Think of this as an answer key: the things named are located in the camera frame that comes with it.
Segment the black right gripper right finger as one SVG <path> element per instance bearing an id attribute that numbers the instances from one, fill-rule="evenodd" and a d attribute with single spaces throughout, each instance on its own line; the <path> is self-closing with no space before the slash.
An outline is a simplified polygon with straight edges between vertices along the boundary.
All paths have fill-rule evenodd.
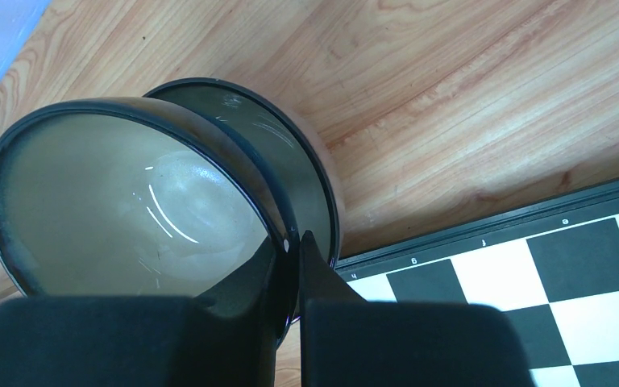
<path id="1" fill-rule="evenodd" d="M 369 302 L 299 244 L 304 386 L 531 386 L 526 354 L 497 309 L 440 302 Z"/>

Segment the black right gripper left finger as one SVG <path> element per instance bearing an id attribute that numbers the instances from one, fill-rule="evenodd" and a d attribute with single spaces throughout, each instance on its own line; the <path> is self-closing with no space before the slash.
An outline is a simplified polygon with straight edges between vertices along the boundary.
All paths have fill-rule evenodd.
<path id="1" fill-rule="evenodd" d="M 0 386 L 270 386 L 265 240 L 195 297 L 32 297 L 0 305 Z"/>

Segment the dark blue floral bowl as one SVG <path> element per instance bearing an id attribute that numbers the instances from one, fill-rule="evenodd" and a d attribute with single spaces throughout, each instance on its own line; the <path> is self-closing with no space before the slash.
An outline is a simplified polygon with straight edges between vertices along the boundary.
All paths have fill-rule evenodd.
<path id="1" fill-rule="evenodd" d="M 260 263 L 285 338 L 297 223 L 281 180 L 229 123 L 154 98 L 42 107 L 0 136 L 0 262 L 27 296 L 212 298 L 233 314 Z"/>

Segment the pink brown bowl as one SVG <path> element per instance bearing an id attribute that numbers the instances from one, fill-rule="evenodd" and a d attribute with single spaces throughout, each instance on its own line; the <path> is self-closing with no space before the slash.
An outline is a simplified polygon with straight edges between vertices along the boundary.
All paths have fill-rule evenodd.
<path id="1" fill-rule="evenodd" d="M 343 241 L 343 190 L 330 152 L 308 122 L 250 89 L 217 78 L 178 79 L 146 95 L 214 119 L 249 142 L 288 193 L 299 231 L 312 231 L 324 259 L 335 266 Z"/>

